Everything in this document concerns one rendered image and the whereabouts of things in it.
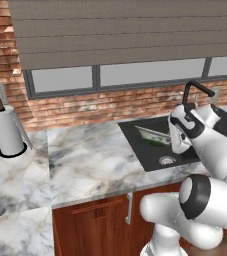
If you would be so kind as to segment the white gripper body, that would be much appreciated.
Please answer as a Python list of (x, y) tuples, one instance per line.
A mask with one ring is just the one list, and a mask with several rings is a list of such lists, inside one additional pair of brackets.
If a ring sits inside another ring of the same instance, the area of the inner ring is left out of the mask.
[(172, 151), (176, 154), (182, 154), (191, 147), (190, 142), (186, 142), (181, 137), (181, 132), (173, 125), (169, 126), (171, 136)]

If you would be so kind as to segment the round metal sink drain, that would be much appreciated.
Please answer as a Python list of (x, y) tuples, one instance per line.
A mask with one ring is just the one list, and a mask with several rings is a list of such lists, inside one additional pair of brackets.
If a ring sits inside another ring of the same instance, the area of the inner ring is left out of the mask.
[(159, 158), (159, 163), (161, 165), (169, 165), (176, 162), (176, 159), (171, 156), (162, 156)]

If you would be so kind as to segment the black sink basin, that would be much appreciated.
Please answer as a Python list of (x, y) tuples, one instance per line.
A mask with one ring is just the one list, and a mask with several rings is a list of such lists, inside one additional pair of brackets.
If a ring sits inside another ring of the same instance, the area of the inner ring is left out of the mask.
[[(170, 145), (154, 147), (143, 139), (136, 129), (136, 126), (140, 126), (168, 134), (169, 128), (166, 116), (119, 122), (118, 125), (146, 172), (199, 162), (199, 158), (192, 147), (182, 154), (174, 153)], [(176, 159), (176, 162), (169, 165), (161, 165), (159, 158), (162, 156), (171, 156)]]

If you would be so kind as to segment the green leftover food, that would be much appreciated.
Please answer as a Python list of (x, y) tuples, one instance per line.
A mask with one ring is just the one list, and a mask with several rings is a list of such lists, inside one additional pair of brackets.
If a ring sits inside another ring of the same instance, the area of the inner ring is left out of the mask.
[(148, 143), (151, 145), (151, 146), (154, 146), (154, 147), (164, 147), (164, 146), (167, 146), (167, 144), (161, 142), (161, 141), (157, 141), (157, 140), (148, 140)]

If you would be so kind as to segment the black tap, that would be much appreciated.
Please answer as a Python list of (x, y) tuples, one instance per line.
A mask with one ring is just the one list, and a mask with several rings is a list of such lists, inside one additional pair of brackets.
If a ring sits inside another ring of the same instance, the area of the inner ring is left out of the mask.
[(183, 94), (183, 99), (182, 99), (182, 104), (187, 104), (187, 100), (188, 100), (188, 96), (189, 96), (189, 90), (190, 87), (194, 86), (197, 89), (199, 89), (200, 91), (206, 93), (209, 97), (213, 97), (215, 95), (215, 92), (208, 89), (207, 87), (203, 86), (202, 84), (200, 84), (197, 81), (194, 80), (190, 80), (186, 83), (185, 88), (184, 88), (184, 94)]

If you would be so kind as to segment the brown wooden cupboard door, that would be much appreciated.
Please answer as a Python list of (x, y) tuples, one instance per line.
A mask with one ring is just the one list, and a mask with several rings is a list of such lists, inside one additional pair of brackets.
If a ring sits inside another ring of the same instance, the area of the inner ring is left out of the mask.
[(140, 256), (141, 250), (153, 235), (154, 224), (145, 221), (140, 214), (141, 199), (152, 193), (178, 192), (180, 185), (181, 183), (174, 183), (133, 193), (129, 256)]
[(54, 209), (55, 256), (129, 256), (127, 194)]

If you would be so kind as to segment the grey framed window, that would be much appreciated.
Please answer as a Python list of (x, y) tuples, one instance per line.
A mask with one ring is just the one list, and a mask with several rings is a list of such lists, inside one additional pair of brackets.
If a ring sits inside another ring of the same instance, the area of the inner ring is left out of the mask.
[(227, 80), (227, 56), (23, 71), (30, 99)]

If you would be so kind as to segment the grey window blind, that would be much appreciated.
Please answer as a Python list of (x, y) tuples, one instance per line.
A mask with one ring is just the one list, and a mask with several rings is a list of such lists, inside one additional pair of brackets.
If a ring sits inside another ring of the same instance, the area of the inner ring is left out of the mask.
[(227, 0), (8, 0), (25, 70), (227, 56)]

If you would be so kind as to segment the black paper towel holder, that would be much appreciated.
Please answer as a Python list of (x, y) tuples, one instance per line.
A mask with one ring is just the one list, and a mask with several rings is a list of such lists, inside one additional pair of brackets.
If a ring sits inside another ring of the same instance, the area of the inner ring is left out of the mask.
[(32, 149), (24, 127), (11, 105), (4, 105), (0, 98), (0, 156), (15, 158), (22, 155), (27, 148)]

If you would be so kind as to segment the white paper towel roll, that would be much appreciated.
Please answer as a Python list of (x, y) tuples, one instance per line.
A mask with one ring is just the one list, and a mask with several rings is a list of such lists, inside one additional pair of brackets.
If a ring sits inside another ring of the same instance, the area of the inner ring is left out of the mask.
[(0, 150), (3, 155), (17, 155), (24, 149), (23, 140), (14, 122), (15, 110), (12, 106), (5, 106), (0, 111)]

